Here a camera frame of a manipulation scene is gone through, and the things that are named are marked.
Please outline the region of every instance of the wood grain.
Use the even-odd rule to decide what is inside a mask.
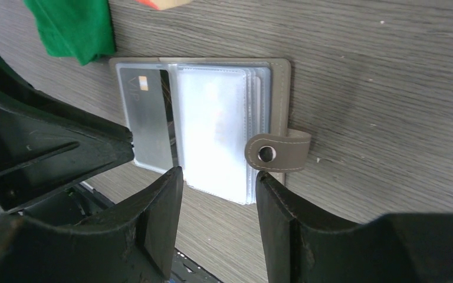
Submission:
[[[121,57],[291,60],[290,127],[314,137],[305,170],[287,176],[299,195],[360,222],[453,212],[453,0],[110,6]],[[0,0],[0,54],[36,88],[124,122],[106,60],[49,57],[19,0]],[[126,164],[90,182],[120,201],[156,178]],[[185,189],[176,245],[225,282],[267,280],[255,206]]]

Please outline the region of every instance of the green fabric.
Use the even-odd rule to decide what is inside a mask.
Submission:
[[[107,0],[24,0],[49,55],[81,65],[116,51]]]

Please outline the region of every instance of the stitching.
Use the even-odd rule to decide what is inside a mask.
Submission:
[[[270,94],[272,92],[272,76],[271,76],[271,70],[270,70],[270,85],[269,85],[269,88],[270,88]],[[261,84],[261,93],[264,93],[266,91],[266,88],[265,88],[265,84],[262,83]],[[271,103],[271,96],[270,98],[268,99],[269,103],[270,103],[270,106],[272,105]],[[263,112],[265,110],[265,107],[267,105],[267,101],[266,99],[264,99],[263,97],[260,99],[260,112]],[[266,123],[266,118],[265,118],[265,115],[261,115],[261,118],[260,118],[260,127],[259,127],[259,130],[257,131],[257,133],[263,133],[265,132],[267,129],[265,127],[265,123]]]
[[[261,139],[257,139],[257,140],[254,140],[250,145],[249,145],[249,149],[247,150],[247,158],[249,159],[249,161],[254,164],[256,167],[258,168],[263,168],[263,169],[275,169],[275,170],[280,170],[280,171],[291,171],[291,170],[300,170],[302,169],[303,167],[298,167],[298,168],[289,168],[289,169],[278,169],[278,168],[273,168],[273,167],[264,167],[264,166],[259,166],[259,165],[256,165],[256,163],[252,160],[251,158],[251,150],[252,150],[252,145],[260,140],[267,140],[269,142],[274,142],[274,143],[287,143],[287,144],[303,144],[303,143],[309,143],[308,141],[298,141],[298,142],[288,142],[288,141],[276,141],[276,140],[270,140],[270,139],[265,139],[265,138],[261,138]]]
[[[251,74],[244,71],[246,75],[246,84],[251,81]],[[244,84],[244,91],[247,92],[247,96],[244,97],[244,110],[245,110],[245,119],[244,119],[244,139],[250,139],[249,136],[252,135],[252,93],[247,91],[246,85]]]
[[[297,133],[289,134],[288,136],[289,136],[289,137],[301,137],[301,138],[305,137],[305,136],[303,136],[303,135],[301,135],[301,134],[297,134]]]
[[[282,69],[282,66],[279,65],[279,64],[276,64],[275,65],[279,66],[280,67],[280,70],[282,70],[282,82],[280,83],[280,102],[279,102],[279,109],[278,109],[278,112],[281,113],[282,111],[282,100],[283,100],[283,94],[284,94],[284,79],[285,79],[285,74],[284,74],[284,69]],[[282,130],[282,115],[280,115],[280,118],[279,118],[279,121],[278,121],[278,130],[281,131]]]

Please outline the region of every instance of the leather strap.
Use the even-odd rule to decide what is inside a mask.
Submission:
[[[245,146],[247,163],[257,170],[268,172],[296,172],[304,168],[311,135],[303,131],[288,129],[285,137],[273,134],[258,134],[252,137]],[[263,161],[260,150],[272,151],[273,159]]]

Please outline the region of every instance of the card chip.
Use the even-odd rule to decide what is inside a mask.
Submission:
[[[144,75],[141,75],[141,76],[138,77],[138,79],[140,80],[140,89],[141,90],[148,90],[147,77],[145,77]]]

